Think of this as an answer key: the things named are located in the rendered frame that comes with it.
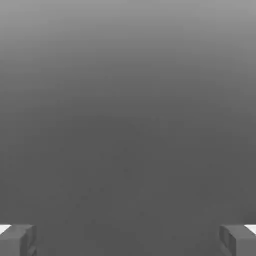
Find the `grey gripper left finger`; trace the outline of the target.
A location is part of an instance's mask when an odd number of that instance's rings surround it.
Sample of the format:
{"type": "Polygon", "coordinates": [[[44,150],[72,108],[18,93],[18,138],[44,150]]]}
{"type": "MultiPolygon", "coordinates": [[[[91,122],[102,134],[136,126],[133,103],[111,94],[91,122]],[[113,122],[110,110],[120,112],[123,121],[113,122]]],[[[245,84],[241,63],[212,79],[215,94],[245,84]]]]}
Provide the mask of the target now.
{"type": "Polygon", "coordinates": [[[0,256],[38,256],[37,226],[0,224],[0,256]]]}

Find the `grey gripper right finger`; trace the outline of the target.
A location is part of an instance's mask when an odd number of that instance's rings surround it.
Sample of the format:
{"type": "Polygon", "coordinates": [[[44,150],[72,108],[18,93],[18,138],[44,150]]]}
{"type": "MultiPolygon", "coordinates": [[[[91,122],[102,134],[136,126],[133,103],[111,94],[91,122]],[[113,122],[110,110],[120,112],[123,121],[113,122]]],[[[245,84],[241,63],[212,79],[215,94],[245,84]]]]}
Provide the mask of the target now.
{"type": "Polygon", "coordinates": [[[256,224],[221,225],[218,237],[222,256],[256,256],[256,224]]]}

